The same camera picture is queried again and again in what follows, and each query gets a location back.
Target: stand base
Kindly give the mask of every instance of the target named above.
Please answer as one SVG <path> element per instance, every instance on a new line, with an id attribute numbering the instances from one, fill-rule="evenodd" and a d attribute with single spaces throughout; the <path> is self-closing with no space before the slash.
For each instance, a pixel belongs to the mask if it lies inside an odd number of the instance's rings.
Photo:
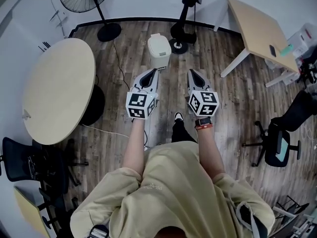
<path id="1" fill-rule="evenodd" d="M 117 38 L 120 33 L 121 26 L 119 24 L 109 23 L 99 30 L 97 37 L 101 42 L 109 42 Z"/>
<path id="2" fill-rule="evenodd" d="M 88 107 L 79 123 L 83 125 L 91 125 L 95 123 L 104 113 L 104 108 L 105 95 L 101 88 L 95 85 Z"/>
<path id="3" fill-rule="evenodd" d="M 186 42 L 180 42 L 180 45 L 177 46 L 177 40 L 171 39 L 169 42 L 169 45 L 172 49 L 172 53 L 174 54 L 183 54 L 188 50 L 188 44 Z"/>

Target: table leg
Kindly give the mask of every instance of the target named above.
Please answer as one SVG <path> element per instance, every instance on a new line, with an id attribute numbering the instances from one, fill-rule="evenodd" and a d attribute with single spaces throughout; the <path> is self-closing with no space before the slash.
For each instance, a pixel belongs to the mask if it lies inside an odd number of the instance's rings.
<path id="1" fill-rule="evenodd" d="M 266 84 L 265 84 L 265 87 L 270 87 L 270 86 L 272 86 L 272 85 L 275 85 L 275 84 L 277 84 L 278 82 L 283 81 L 283 79 L 286 79 L 286 78 L 288 78 L 288 77 L 290 77 L 290 76 L 293 76 L 294 74 L 295 74 L 294 72 L 288 71 L 288 72 L 286 72 L 286 73 L 280 75 L 279 77 L 273 79 L 272 81 L 266 83 Z"/>
<path id="2" fill-rule="evenodd" d="M 223 72 L 220 74 L 221 77 L 225 77 L 228 75 L 239 63 L 243 61 L 244 58 L 246 58 L 249 54 L 249 51 L 244 49 L 236 58 L 229 64 L 229 66 L 223 70 Z"/>
<path id="3" fill-rule="evenodd" d="M 218 19 L 216 21 L 216 24 L 214 25 L 214 28 L 213 28 L 214 32 L 216 32 L 218 30 L 219 26 L 223 22 L 223 19 L 226 15 L 227 11 L 228 11 L 228 2 L 226 0 L 224 6 L 221 8 L 220 14 L 219 14 Z"/>

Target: small white box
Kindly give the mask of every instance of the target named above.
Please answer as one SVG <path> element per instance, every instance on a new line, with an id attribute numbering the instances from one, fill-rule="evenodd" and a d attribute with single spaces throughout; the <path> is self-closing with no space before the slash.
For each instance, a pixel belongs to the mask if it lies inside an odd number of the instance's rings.
<path id="1" fill-rule="evenodd" d="M 189 106 L 198 117 L 213 117 L 219 107 L 219 98 L 216 92 L 192 91 Z"/>
<path id="2" fill-rule="evenodd" d="M 148 119 L 154 108 L 158 94 L 127 93 L 125 108 L 130 118 Z"/>
<path id="3" fill-rule="evenodd" d="M 166 69 L 172 49 L 167 38 L 161 34 L 152 34 L 148 40 L 151 69 Z"/>

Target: wrist strap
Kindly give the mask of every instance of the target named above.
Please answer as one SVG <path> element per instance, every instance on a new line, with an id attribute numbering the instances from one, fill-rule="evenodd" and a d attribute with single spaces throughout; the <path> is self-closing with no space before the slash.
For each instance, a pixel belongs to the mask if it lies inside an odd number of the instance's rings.
<path id="1" fill-rule="evenodd" d="M 205 124 L 205 125 L 201 125 L 201 126 L 195 126 L 195 129 L 196 130 L 199 130 L 199 129 L 206 129 L 206 128 L 211 128 L 213 126 L 212 123 L 209 123 L 209 124 Z"/>

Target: shoe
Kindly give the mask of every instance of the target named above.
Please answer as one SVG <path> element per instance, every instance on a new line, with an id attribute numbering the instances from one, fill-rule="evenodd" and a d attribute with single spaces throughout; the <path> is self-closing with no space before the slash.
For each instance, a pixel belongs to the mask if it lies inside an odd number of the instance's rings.
<path id="1" fill-rule="evenodd" d="M 180 119 L 181 121 L 184 120 L 184 119 L 183 119 L 183 116 L 182 116 L 182 113 L 180 113 L 180 112 L 176 112 L 176 113 L 175 113 L 174 123 L 175 123 L 178 119 Z"/>

